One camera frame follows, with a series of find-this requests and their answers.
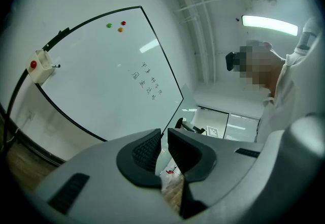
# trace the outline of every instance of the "ceiling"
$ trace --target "ceiling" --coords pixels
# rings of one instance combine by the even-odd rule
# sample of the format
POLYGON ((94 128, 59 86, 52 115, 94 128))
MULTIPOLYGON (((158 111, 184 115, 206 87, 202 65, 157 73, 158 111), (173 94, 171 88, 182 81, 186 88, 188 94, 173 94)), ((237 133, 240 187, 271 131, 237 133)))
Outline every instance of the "ceiling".
POLYGON ((247 40, 270 42, 284 57, 291 54, 298 43, 302 28, 311 16, 320 15, 313 0, 179 0, 184 10, 175 14, 189 30, 194 46, 199 79, 204 82, 238 79, 228 72, 225 55, 236 52, 247 40), (299 27, 298 36, 274 30, 245 27, 242 15, 265 16, 293 23, 299 27))

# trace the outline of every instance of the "white ceiling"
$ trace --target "white ceiling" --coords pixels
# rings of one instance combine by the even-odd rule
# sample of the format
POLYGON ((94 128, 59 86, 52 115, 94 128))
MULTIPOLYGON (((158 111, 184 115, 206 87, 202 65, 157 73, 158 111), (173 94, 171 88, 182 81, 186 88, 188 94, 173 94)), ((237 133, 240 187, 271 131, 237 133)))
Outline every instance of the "white ceiling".
MULTIPOLYGON (((190 2, 190 4, 197 4, 200 1, 179 0, 182 8, 189 5, 190 2)), ((205 81, 209 82, 213 82, 214 79, 213 47, 215 49, 215 79, 216 81, 229 81, 238 78, 238 75, 226 70, 224 58, 227 53, 236 52, 239 50, 239 46, 245 45, 246 40, 255 39, 270 42, 273 49, 280 56, 285 57, 286 54, 293 53, 306 20, 311 16, 319 15, 313 0, 277 0, 277 4, 274 6, 264 0, 220 0, 206 3, 206 8, 211 23, 213 44, 203 5, 176 12, 176 15, 179 18, 181 17, 179 14, 184 17, 198 16, 206 46, 205 54, 202 54, 202 46, 200 54, 200 37, 198 36, 198 28, 195 28, 198 27, 198 22, 185 22, 184 27, 188 27, 193 39, 192 44, 196 50, 199 78, 202 81, 205 79, 205 81), (266 16, 293 23, 299 27, 299 34, 294 37, 273 30, 244 27, 241 16, 245 14, 266 16)))

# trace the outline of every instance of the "red knob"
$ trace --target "red knob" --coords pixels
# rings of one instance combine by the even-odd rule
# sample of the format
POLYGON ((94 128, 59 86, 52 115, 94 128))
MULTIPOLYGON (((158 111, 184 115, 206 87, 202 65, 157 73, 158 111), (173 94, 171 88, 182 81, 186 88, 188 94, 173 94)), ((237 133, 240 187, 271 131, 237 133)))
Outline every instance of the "red knob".
POLYGON ((36 62, 35 60, 32 60, 32 61, 30 62, 30 67, 31 67, 32 69, 35 69, 35 68, 36 68, 36 65, 37 65, 37 62, 36 62))

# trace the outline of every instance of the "black cable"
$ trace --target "black cable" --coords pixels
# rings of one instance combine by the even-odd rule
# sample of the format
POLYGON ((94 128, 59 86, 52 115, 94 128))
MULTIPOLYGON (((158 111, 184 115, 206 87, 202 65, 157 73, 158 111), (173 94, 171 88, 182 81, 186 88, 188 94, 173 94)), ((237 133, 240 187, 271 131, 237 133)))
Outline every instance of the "black cable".
POLYGON ((22 85, 22 83, 24 82, 24 80, 26 79, 28 75, 28 71, 27 70, 24 70, 24 72, 22 73, 22 75, 20 76, 20 79, 18 80, 17 84, 16 84, 16 87, 11 95, 11 98, 10 98, 10 101, 9 101, 9 105, 8 105, 8 109, 7 109, 7 112, 6 112, 6 117, 5 117, 5 125, 4 125, 4 138, 3 138, 3 146, 4 146, 4 150, 3 150, 3 153, 2 155, 4 157, 6 157, 6 154, 8 152, 8 147, 7 147, 7 135, 8 135, 8 128, 9 128, 9 121, 10 121, 10 114, 11 114, 11 110, 12 110, 12 107, 14 106, 14 102, 16 100, 16 97, 17 97, 17 94, 20 90, 20 87, 22 85))

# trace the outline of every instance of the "neck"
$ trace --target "neck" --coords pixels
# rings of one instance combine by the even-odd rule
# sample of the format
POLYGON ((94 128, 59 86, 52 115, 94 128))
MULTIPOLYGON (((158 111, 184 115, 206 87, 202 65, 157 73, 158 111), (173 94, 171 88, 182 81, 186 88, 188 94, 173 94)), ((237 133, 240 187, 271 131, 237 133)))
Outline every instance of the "neck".
POLYGON ((271 97, 274 98, 275 96, 275 90, 276 90, 276 84, 278 82, 282 67, 284 65, 285 61, 278 59, 274 65, 271 68, 270 71, 270 79, 268 83, 266 84, 265 88, 269 89, 271 92, 271 97))

